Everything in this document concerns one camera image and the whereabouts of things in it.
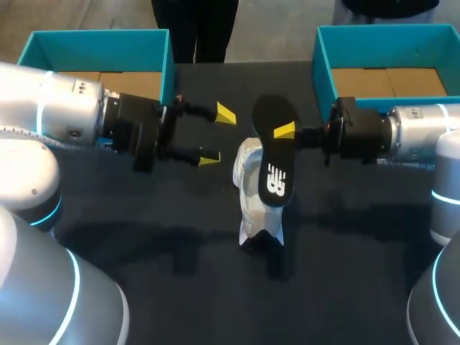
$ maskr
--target black insole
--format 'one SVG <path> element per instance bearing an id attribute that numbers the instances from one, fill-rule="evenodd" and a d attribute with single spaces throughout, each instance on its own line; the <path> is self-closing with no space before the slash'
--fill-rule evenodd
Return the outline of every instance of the black insole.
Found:
<path id="1" fill-rule="evenodd" d="M 275 139 L 276 128 L 298 121 L 294 106 L 276 95 L 260 97 L 252 110 L 252 126 L 262 142 L 259 196 L 271 207 L 283 207 L 294 192 L 295 140 Z"/>

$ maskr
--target shoe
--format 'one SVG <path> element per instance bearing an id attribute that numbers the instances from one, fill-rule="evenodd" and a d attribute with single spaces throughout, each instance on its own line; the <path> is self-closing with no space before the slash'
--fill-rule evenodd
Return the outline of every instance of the shoe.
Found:
<path id="1" fill-rule="evenodd" d="M 260 200 L 259 171 L 262 161 L 262 143 L 258 138 L 247 138 L 238 149 L 233 167 L 233 183 L 239 189 L 242 220 L 239 229 L 239 245 L 266 230 L 281 245 L 283 207 L 269 207 Z"/>

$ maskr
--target black pants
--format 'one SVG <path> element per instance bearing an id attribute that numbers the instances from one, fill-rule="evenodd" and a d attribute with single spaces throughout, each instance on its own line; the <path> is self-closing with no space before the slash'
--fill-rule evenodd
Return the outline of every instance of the black pants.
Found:
<path id="1" fill-rule="evenodd" d="M 175 63 L 223 63 L 238 0 L 152 0 L 160 29 L 169 29 Z"/>

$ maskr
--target cardboard box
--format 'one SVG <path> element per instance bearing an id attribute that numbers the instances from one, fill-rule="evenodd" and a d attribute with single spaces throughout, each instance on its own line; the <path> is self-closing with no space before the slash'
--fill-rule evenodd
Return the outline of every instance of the cardboard box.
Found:
<path id="1" fill-rule="evenodd" d="M 460 104 L 460 36 L 450 24 L 319 27 L 312 76 L 322 120 L 339 96 L 380 113 Z"/>
<path id="2" fill-rule="evenodd" d="M 163 104 L 174 96 L 168 30 L 33 32 L 18 64 L 99 81 L 111 91 Z"/>
<path id="3" fill-rule="evenodd" d="M 332 70 L 339 97 L 446 97 L 434 68 L 337 68 Z"/>

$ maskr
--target new balance logo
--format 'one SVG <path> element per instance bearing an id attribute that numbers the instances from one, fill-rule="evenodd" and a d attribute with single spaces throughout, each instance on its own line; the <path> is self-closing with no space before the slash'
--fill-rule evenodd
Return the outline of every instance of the new balance logo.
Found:
<path id="1" fill-rule="evenodd" d="M 279 197 L 285 194 L 286 172 L 279 170 L 268 163 L 267 189 L 271 194 L 276 194 Z"/>

